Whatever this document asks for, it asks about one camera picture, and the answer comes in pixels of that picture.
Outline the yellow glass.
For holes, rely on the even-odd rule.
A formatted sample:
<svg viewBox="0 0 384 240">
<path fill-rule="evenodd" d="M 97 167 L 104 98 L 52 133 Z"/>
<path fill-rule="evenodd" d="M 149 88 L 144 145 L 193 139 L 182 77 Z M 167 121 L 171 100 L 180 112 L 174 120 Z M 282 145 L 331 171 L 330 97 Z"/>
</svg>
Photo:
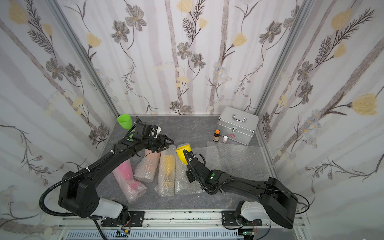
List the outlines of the yellow glass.
<svg viewBox="0 0 384 240">
<path fill-rule="evenodd" d="M 191 152 L 192 149 L 191 149 L 191 146 L 189 144 L 184 144 L 184 145 L 180 145 L 176 152 L 177 152 L 177 155 L 180 159 L 180 161 L 184 164 L 184 165 L 188 165 L 188 162 L 187 162 L 187 158 L 185 156 L 185 153 L 184 151 L 187 151 L 187 152 Z"/>
</svg>

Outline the green plastic wine glass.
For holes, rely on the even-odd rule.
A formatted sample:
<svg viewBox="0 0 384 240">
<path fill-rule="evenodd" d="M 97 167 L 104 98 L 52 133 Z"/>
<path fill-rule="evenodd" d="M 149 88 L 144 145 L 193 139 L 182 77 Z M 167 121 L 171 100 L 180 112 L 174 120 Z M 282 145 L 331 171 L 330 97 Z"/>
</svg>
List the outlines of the green plastic wine glass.
<svg viewBox="0 0 384 240">
<path fill-rule="evenodd" d="M 128 138 L 132 138 L 132 134 L 133 134 L 133 121 L 132 121 L 132 118 L 130 115 L 128 114 L 123 114 L 123 115 L 120 115 L 118 117 L 118 123 L 120 124 L 120 126 L 125 129 L 125 130 L 128 130 L 128 133 L 126 134 L 126 137 Z"/>
</svg>

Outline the amber glass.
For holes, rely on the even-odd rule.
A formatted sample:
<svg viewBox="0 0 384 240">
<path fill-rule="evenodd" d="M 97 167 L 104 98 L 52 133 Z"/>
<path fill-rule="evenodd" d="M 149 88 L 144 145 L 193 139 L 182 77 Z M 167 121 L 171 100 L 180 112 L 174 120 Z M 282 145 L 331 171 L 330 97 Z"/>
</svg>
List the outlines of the amber glass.
<svg viewBox="0 0 384 240">
<path fill-rule="evenodd" d="M 175 195 L 176 147 L 161 152 L 156 192 L 162 197 Z"/>
</svg>

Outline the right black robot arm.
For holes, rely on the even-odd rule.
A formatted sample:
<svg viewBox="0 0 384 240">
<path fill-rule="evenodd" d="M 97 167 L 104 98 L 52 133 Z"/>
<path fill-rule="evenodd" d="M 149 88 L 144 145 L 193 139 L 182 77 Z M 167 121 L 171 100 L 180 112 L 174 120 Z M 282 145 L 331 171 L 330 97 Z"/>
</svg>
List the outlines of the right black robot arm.
<svg viewBox="0 0 384 240">
<path fill-rule="evenodd" d="M 299 194 L 291 192 L 278 179 L 270 177 L 267 181 L 254 181 L 235 177 L 220 170 L 206 167 L 192 151 L 177 150 L 181 161 L 187 164 L 186 175 L 189 182 L 197 181 L 201 189 L 209 195 L 219 191 L 236 194 L 263 206 L 272 222 L 286 229 L 292 229 L 298 204 Z"/>
</svg>

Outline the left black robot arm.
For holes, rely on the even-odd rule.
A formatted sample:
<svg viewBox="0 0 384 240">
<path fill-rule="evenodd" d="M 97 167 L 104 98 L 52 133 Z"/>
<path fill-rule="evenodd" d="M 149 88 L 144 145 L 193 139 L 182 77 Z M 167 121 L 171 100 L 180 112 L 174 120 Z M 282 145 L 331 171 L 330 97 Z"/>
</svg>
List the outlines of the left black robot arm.
<svg viewBox="0 0 384 240">
<path fill-rule="evenodd" d="M 61 181 L 45 190 L 39 199 L 41 210 L 56 217 L 88 218 L 94 223 L 105 218 L 120 227 L 129 224 L 132 217 L 128 206 L 100 198 L 97 187 L 118 166 L 140 151 L 160 153 L 173 145 L 174 141 L 162 134 L 161 130 L 159 126 L 137 119 L 107 154 L 76 173 L 67 172 Z M 60 189 L 58 204 L 66 210 L 64 213 L 55 212 L 45 204 L 48 194 L 56 188 Z"/>
</svg>

